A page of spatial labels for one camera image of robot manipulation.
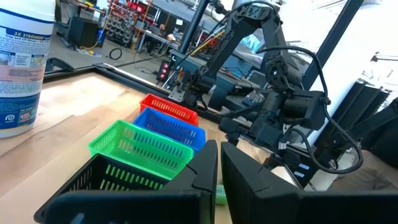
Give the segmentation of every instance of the green basket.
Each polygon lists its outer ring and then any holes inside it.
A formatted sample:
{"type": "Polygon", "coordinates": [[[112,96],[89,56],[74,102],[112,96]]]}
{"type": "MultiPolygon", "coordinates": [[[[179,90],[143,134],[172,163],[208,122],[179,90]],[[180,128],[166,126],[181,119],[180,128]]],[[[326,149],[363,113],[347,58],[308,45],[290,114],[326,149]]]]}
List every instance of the green basket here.
{"type": "Polygon", "coordinates": [[[88,149],[91,156],[100,153],[168,180],[193,157],[191,148],[122,120],[90,142],[88,149]]]}

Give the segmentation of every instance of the wooden table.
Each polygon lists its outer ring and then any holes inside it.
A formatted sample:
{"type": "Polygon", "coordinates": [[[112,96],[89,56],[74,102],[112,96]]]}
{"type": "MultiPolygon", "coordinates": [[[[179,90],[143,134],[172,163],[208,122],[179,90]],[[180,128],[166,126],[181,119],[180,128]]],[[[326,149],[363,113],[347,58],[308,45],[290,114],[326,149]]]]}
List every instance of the wooden table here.
{"type": "MultiPolygon", "coordinates": [[[[115,120],[132,121],[144,96],[95,73],[45,84],[33,129],[0,139],[0,223],[35,223],[36,210],[90,158],[87,144],[115,120]]],[[[199,125],[219,148],[226,141],[215,123],[199,125]]],[[[246,141],[238,147],[258,161],[268,156],[246,141]]],[[[231,223],[227,206],[217,207],[216,222],[231,223]]]]}

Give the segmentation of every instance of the metal pole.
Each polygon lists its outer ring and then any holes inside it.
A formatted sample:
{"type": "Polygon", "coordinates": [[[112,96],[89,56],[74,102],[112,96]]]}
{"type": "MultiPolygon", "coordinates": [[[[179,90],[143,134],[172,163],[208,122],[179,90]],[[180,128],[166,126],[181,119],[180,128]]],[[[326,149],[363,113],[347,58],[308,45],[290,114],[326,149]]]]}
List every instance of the metal pole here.
{"type": "Polygon", "coordinates": [[[198,8],[192,17],[192,21],[189,24],[187,31],[185,31],[184,35],[182,36],[181,46],[178,50],[179,52],[181,52],[183,54],[187,53],[187,50],[191,43],[192,37],[195,33],[196,28],[199,25],[199,22],[200,22],[200,19],[201,19],[203,13],[205,13],[208,3],[209,3],[209,0],[201,0],[199,2],[198,8]]]}
{"type": "MultiPolygon", "coordinates": [[[[356,12],[362,6],[364,0],[348,0],[344,5],[343,10],[340,15],[337,17],[336,22],[333,24],[333,27],[329,31],[325,40],[323,41],[321,47],[317,52],[317,56],[319,61],[321,62],[321,66],[323,67],[328,61],[331,53],[336,48],[338,42],[346,31],[348,25],[353,20],[356,12]]],[[[317,71],[317,67],[315,66],[314,61],[311,62],[307,71],[305,72],[305,76],[303,77],[303,86],[306,90],[309,90],[312,84],[317,79],[319,73],[317,71]]]]}

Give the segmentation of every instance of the black basket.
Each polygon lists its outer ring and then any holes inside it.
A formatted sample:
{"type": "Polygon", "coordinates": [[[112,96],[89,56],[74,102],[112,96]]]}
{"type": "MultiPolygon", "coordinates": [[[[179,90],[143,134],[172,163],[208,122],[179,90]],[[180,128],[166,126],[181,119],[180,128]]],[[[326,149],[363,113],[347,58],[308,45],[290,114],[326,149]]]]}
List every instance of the black basket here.
{"type": "Polygon", "coordinates": [[[59,195],[76,190],[159,190],[169,180],[96,154],[80,168],[35,213],[34,220],[44,223],[49,203],[59,195]]]}

